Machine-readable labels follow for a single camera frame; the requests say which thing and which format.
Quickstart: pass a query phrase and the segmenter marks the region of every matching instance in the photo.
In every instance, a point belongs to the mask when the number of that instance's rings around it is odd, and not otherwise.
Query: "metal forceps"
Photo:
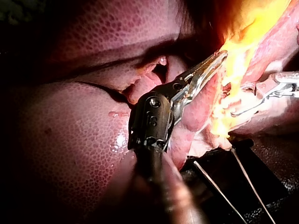
[[[227,51],[216,51],[200,64],[177,76],[172,82],[157,86],[168,98],[174,115],[174,125],[182,118],[184,107],[191,103],[209,80],[216,74],[228,56]]]
[[[299,72],[277,72],[269,75],[263,82],[244,84],[241,89],[250,89],[258,98],[258,102],[250,108],[231,112],[232,117],[252,111],[271,97],[293,96],[299,98]]]

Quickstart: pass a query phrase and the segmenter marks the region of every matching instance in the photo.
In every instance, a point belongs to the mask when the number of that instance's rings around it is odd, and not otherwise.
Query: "metal rod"
[[[204,177],[213,185],[213,187],[218,191],[219,194],[227,201],[227,203],[232,207],[232,209],[237,213],[237,215],[242,219],[242,221],[247,224],[245,219],[242,217],[242,215],[238,212],[238,210],[232,205],[232,203],[228,200],[228,198],[225,197],[221,189],[217,186],[217,184],[212,180],[212,178],[207,174],[207,172],[199,165],[198,162],[194,161],[193,162],[195,167],[198,168],[201,173],[204,175]]]
[[[265,211],[266,211],[267,215],[269,216],[269,218],[271,219],[271,221],[275,224],[274,219],[272,218],[272,216],[271,216],[270,213],[268,212],[266,206],[265,206],[264,203],[262,202],[262,199],[260,198],[260,196],[258,195],[256,189],[254,188],[254,186],[253,186],[253,184],[252,184],[252,182],[251,182],[251,180],[250,180],[248,174],[246,173],[246,170],[244,169],[244,167],[243,167],[243,165],[242,165],[242,163],[241,163],[241,161],[240,161],[240,159],[239,159],[239,157],[238,157],[238,155],[237,155],[237,153],[236,153],[236,151],[235,151],[235,148],[232,147],[231,151],[232,151],[233,155],[235,156],[235,158],[237,159],[238,164],[239,164],[239,166],[240,166],[240,168],[241,168],[241,170],[242,170],[244,176],[246,177],[246,179],[247,179],[248,183],[250,184],[250,186],[251,186],[253,192],[255,193],[256,197],[258,198],[260,204],[261,204],[262,207],[265,209]]]

